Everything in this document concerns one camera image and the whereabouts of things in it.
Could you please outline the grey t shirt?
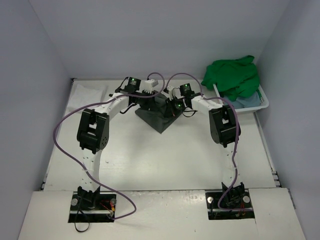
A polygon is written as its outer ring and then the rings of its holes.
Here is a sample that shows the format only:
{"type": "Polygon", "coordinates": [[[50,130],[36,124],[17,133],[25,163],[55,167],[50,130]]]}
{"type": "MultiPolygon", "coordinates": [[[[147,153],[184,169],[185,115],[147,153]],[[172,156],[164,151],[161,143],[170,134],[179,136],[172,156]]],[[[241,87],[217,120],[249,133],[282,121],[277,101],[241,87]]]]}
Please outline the grey t shirt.
{"type": "Polygon", "coordinates": [[[135,110],[135,114],[141,120],[143,120],[160,134],[162,134],[178,118],[165,117],[166,99],[168,99],[168,97],[162,93],[157,95],[156,101],[161,106],[161,112],[142,110],[140,106],[137,110],[135,110]]]}

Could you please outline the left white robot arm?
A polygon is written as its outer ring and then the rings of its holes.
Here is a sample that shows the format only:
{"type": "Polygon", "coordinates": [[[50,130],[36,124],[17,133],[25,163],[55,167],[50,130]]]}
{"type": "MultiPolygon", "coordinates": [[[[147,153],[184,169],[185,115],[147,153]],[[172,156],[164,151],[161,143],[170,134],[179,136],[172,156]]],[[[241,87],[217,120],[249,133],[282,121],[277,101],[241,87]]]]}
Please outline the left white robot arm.
{"type": "Polygon", "coordinates": [[[158,92],[155,79],[141,81],[129,77],[124,88],[118,87],[110,96],[110,103],[93,109],[83,110],[76,139],[82,150],[82,164],[85,166],[80,186],[77,189],[79,206],[84,210],[94,210],[100,204],[99,171],[102,150],[109,141],[110,121],[132,104],[145,104],[153,100],[158,92]]]}

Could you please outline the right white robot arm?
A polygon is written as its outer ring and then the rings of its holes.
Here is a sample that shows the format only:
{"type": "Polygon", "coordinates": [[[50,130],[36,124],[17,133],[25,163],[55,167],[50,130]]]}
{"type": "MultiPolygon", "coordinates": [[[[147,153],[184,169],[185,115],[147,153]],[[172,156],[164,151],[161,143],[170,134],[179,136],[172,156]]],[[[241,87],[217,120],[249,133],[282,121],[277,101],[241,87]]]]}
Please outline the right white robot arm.
{"type": "Polygon", "coordinates": [[[224,149],[224,170],[222,172],[222,193],[217,207],[224,211],[244,210],[244,184],[238,181],[239,171],[235,161],[241,128],[233,105],[221,97],[206,97],[195,93],[189,83],[179,87],[181,98],[175,95],[175,88],[168,86],[164,92],[168,100],[179,111],[186,108],[208,116],[212,140],[224,149]]]}

